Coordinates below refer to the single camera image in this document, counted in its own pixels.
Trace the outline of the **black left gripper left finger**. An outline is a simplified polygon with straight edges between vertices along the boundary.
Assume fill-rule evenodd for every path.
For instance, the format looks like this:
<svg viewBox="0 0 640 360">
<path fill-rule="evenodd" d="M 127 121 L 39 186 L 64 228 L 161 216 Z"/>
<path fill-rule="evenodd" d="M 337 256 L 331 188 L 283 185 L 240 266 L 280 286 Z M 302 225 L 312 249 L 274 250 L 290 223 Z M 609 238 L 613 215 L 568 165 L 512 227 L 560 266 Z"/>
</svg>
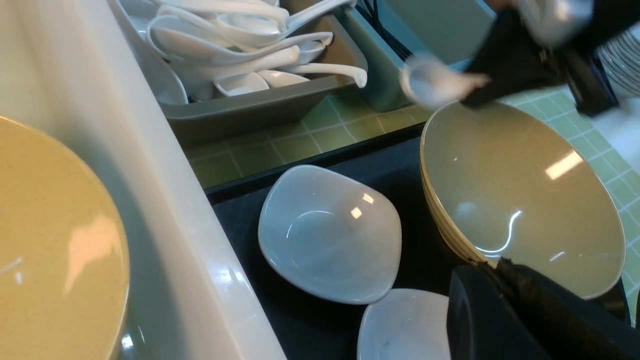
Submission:
<svg viewBox="0 0 640 360">
<path fill-rule="evenodd" d="M 446 335 L 452 360 L 549 360 L 490 278 L 471 265 L 453 269 Z"/>
</svg>

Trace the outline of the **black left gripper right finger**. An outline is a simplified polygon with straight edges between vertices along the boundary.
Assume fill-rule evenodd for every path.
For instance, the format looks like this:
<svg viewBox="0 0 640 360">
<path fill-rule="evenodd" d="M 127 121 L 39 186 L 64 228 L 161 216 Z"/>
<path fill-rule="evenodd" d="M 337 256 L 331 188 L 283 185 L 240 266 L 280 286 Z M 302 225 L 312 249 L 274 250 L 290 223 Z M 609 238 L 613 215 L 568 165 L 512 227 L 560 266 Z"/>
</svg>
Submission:
<svg viewBox="0 0 640 360">
<path fill-rule="evenodd" d="M 480 271 L 554 360 L 637 360 L 639 335 L 537 271 L 500 259 Z"/>
</svg>

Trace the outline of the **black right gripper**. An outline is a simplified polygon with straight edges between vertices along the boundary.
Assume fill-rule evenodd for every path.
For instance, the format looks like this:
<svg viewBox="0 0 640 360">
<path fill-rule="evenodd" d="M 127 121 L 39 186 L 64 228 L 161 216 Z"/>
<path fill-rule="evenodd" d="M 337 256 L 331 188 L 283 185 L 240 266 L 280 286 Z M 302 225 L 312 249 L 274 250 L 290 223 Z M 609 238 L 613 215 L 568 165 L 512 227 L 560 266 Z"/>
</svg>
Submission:
<svg viewBox="0 0 640 360">
<path fill-rule="evenodd" d="M 479 109 L 526 91 L 567 85 L 579 114 L 619 107 L 598 48 L 639 21 L 637 0 L 515 0 L 496 13 L 465 69 L 486 75 L 462 105 Z"/>
</svg>

